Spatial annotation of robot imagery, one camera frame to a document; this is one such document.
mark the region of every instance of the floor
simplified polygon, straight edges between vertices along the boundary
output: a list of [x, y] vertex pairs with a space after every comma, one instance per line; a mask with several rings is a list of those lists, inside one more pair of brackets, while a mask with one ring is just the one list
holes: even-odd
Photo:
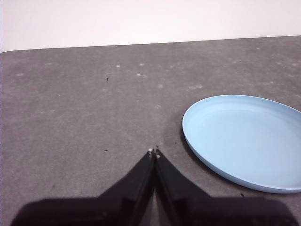
[[181, 128], [191, 104], [221, 94], [301, 110], [301, 36], [21, 50], [1, 61], [1, 225], [27, 202], [98, 196], [156, 145], [211, 196], [280, 200], [301, 224], [301, 194], [218, 176]]

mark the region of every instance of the plastic plate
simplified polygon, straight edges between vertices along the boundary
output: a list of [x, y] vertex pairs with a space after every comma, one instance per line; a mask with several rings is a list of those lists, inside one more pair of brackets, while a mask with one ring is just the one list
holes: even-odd
[[195, 155], [226, 179], [271, 193], [301, 192], [301, 112], [244, 95], [209, 97], [182, 121]]

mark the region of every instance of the white wall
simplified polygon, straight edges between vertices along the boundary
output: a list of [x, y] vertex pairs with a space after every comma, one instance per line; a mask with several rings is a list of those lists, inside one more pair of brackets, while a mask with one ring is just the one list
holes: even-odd
[[301, 35], [301, 0], [1, 0], [1, 51]]

